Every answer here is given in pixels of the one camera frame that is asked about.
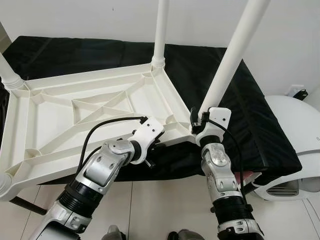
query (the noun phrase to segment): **electrical outlet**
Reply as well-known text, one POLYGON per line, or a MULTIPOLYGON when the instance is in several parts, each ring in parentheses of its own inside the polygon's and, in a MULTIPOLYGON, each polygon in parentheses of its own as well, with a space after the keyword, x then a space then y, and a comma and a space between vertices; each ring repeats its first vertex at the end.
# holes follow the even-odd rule
POLYGON ((287 91, 286 95, 289 96, 289 97, 293 97, 294 95, 296 95, 302 89, 305 89, 304 85, 299 85, 299 84, 291 85, 291 87, 287 91))

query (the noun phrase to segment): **black mattress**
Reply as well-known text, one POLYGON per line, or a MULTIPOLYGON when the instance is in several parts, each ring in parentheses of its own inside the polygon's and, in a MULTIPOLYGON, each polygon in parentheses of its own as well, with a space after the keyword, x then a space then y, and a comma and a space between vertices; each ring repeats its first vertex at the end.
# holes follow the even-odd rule
MULTIPOLYGON (((146 64, 151 61, 153 50, 154 44, 147 42, 20 36, 3 56, 27 81, 146 64)), ((188 109, 200 108, 225 51, 226 48, 204 46, 165 46, 165 71, 188 109)), ((9 94, 2 88, 1 135, 8 99, 9 94)), ((302 169, 295 150, 243 61, 219 106, 232 112, 228 129, 240 143, 244 170, 262 172, 261 182, 267 183, 302 169)), ((239 171, 237 150, 227 134, 223 144, 232 161, 232 170, 239 171)), ((121 169, 117 181, 202 175, 200 151, 189 142, 159 148, 148 156, 155 168, 150 169, 146 164, 129 164, 121 169)))

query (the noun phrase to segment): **white wall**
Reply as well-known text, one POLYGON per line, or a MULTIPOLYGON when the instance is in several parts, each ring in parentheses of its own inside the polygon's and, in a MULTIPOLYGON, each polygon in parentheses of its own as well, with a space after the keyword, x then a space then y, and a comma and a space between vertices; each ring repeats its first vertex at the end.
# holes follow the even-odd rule
MULTIPOLYGON (((167 42, 225 47, 246 0, 171 0, 167 42)), ((153 42, 156 0, 1 0, 0 21, 20 35, 153 42)), ((266 95, 320 82, 320 1, 272 0, 244 56, 266 95)))
POLYGON ((3 53, 10 45, 11 41, 0 22, 0 53, 3 53))
POLYGON ((311 92, 311 94, 309 94, 304 101, 320 112, 320 86, 318 86, 313 92, 311 92))

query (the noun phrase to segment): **metal joint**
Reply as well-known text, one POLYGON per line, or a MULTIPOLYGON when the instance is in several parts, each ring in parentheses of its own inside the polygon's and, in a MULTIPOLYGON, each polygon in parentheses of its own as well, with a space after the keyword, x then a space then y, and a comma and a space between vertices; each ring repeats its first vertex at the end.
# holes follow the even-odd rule
POLYGON ((225 231, 228 228, 233 228, 236 234, 257 233, 264 236, 261 229, 254 219, 237 219, 226 221, 218 226, 218 232, 225 231))
POLYGON ((209 143, 203 147, 201 155, 201 168, 207 177, 212 202, 227 196, 241 196, 224 146, 221 143, 209 143))
POLYGON ((120 168, 130 162, 134 153, 134 146, 128 140, 105 142, 75 179, 105 195, 116 179, 120 168))
POLYGON ((67 228, 72 229, 74 232, 81 234, 86 230, 90 221, 91 218, 84 217, 73 212, 64 225, 67 228))

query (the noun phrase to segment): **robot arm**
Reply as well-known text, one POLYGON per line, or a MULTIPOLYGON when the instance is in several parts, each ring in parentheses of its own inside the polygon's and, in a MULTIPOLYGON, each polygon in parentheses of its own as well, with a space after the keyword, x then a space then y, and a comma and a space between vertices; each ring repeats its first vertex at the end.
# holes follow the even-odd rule
POLYGON ((202 121, 192 124, 197 134, 196 144, 202 147, 201 168, 206 176, 213 209, 218 220, 220 240, 263 240, 264 234, 238 190, 237 180, 231 171, 231 161, 221 144, 224 131, 208 120, 228 127, 231 111, 211 107, 202 115, 202 121))
POLYGON ((142 163, 164 127, 153 117, 128 140, 106 141, 48 210, 31 240, 79 240, 122 166, 142 163))
MULTIPOLYGON (((227 156, 223 140, 231 111, 211 107, 204 112, 201 123, 192 122, 195 142, 202 147, 201 168, 207 178, 207 187, 218 220, 220 240, 263 240, 264 235, 252 216, 252 208, 245 203, 227 156)), ((100 151, 91 156, 84 167, 67 185, 49 209, 31 240, 79 240, 92 219, 102 197, 108 192, 122 166, 140 164, 148 148, 164 131, 154 118, 144 122, 128 140, 105 142, 100 151)))

